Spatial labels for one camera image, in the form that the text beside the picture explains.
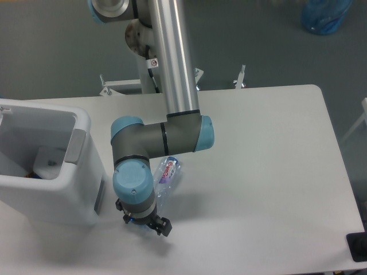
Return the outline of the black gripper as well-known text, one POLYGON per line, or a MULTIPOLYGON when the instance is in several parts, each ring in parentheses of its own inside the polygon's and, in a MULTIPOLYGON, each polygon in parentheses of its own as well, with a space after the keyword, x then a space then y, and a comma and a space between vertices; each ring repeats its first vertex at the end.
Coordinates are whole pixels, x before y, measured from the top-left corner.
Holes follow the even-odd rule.
POLYGON ((172 230, 170 220, 165 217, 161 218, 157 215, 156 206, 150 207, 140 213, 133 213, 123 208, 119 198, 116 200, 115 206, 118 211, 123 211, 123 220, 126 224, 133 223, 136 225, 147 226, 150 229, 154 229, 158 235, 163 235, 164 237, 167 237, 172 230))

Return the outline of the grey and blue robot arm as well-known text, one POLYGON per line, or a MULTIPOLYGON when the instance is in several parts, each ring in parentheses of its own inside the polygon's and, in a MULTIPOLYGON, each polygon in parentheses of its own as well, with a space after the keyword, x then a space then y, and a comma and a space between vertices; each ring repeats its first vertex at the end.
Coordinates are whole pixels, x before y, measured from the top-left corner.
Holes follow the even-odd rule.
POLYGON ((126 21, 124 41, 136 55, 142 82, 140 111, 116 119, 110 143, 116 208, 125 223, 167 236, 161 189, 150 162, 214 144, 212 120, 200 112, 182 1, 89 1, 101 24, 126 21))

